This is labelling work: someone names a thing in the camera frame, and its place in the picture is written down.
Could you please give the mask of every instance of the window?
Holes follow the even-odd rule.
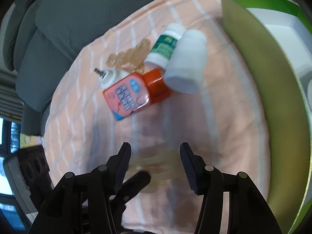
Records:
[[[0,157],[0,193],[13,195],[9,182],[7,181],[7,177],[5,176],[3,170],[3,160],[4,157]]]
[[[3,126],[3,119],[0,118],[0,144],[2,144],[2,126]]]
[[[0,118],[0,209],[15,231],[27,233],[30,223],[18,205],[3,169],[5,157],[20,146],[21,126]]]
[[[21,218],[19,217],[16,208],[13,205],[0,203],[0,209],[15,230],[25,230],[25,227],[21,222]]]

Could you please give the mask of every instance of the metal nozzle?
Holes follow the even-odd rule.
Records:
[[[99,70],[98,68],[94,69],[94,72],[97,73],[99,76],[104,77],[105,76],[105,72],[102,70]]]

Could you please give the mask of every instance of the pink striped blanket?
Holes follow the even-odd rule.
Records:
[[[116,122],[94,68],[103,69],[110,54],[135,47],[144,38],[153,44],[172,22],[207,36],[201,91],[174,93]],[[127,228],[193,233],[202,198],[194,195],[186,180],[178,155],[182,142],[222,172],[247,172],[268,196],[266,120],[246,64],[223,29],[220,0],[156,0],[86,46],[54,93],[44,140],[54,184],[67,171],[89,172],[106,163],[123,142],[131,144],[128,176],[144,169],[152,181],[127,203],[123,218]],[[225,196],[221,233],[227,229],[227,207]]]

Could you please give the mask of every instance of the white plastic bottle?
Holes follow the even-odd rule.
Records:
[[[103,90],[108,89],[110,86],[130,75],[130,73],[128,73],[127,71],[117,70],[115,68],[106,68],[103,71],[100,71],[96,68],[94,72],[96,72],[100,76],[99,82]]]
[[[172,90],[193,94],[199,91],[206,68],[207,38],[201,31],[186,31],[171,56],[163,81]]]
[[[166,70],[176,43],[185,31],[185,28],[180,24],[169,24],[147,55],[144,60],[144,65],[148,66],[150,69],[158,68]]]

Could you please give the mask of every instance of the bottle label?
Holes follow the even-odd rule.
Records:
[[[160,35],[150,52],[160,54],[170,59],[176,44],[177,39],[168,35]]]
[[[150,104],[148,89],[140,74],[133,73],[103,91],[116,120],[122,120]]]

